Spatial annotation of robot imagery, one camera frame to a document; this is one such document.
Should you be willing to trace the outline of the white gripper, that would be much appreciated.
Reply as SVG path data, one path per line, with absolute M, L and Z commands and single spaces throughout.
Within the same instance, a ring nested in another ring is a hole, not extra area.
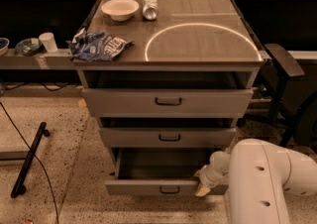
M 200 179 L 200 183 L 195 192 L 197 197 L 203 197 L 211 191 L 210 188 L 228 182 L 228 173 L 219 168 L 213 168 L 211 165 L 206 165 L 196 171 L 194 176 Z

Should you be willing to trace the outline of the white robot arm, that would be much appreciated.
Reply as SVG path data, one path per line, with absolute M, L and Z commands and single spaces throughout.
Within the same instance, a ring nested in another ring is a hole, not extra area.
M 284 195 L 317 192 L 313 159 L 259 139 L 242 140 L 229 153 L 213 153 L 195 176 L 198 196 L 229 185 L 231 224 L 290 224 Z

